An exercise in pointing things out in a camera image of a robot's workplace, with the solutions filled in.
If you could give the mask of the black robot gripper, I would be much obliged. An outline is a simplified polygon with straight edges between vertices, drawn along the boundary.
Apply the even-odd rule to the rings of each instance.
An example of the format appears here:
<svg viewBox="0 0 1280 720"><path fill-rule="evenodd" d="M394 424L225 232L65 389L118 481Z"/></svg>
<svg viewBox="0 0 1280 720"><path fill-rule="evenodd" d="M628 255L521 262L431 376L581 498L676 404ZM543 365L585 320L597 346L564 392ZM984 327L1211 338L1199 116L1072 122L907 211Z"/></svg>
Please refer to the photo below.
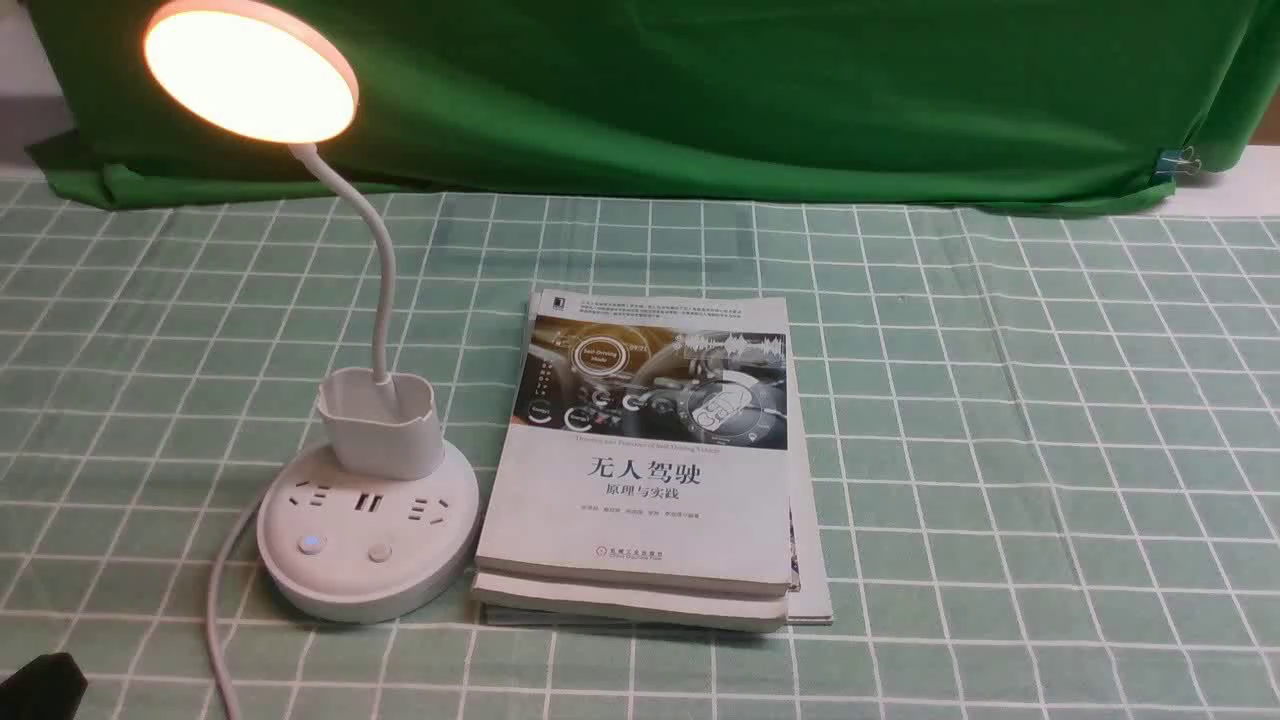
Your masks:
<svg viewBox="0 0 1280 720"><path fill-rule="evenodd" d="M1 719L74 719L90 682L69 653L44 653L1 684Z"/></svg>

